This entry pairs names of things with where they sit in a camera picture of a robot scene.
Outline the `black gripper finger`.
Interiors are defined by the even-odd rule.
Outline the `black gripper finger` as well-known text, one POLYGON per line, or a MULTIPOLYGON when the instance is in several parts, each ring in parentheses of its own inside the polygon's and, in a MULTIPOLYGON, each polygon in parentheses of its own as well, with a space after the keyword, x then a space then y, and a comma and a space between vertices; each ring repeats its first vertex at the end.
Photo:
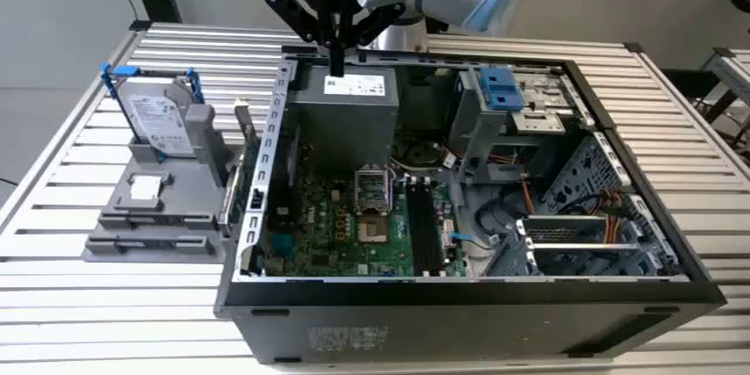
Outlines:
POLYGON ((353 3, 345 6, 338 28, 338 76, 345 75, 346 50, 369 45, 395 23, 405 10, 405 3, 387 4, 377 7, 363 19, 354 22, 353 3))
POLYGON ((306 42, 315 42, 329 50, 330 76, 339 75, 339 41, 334 15, 325 9, 314 16, 298 0, 265 0, 287 26, 306 42))

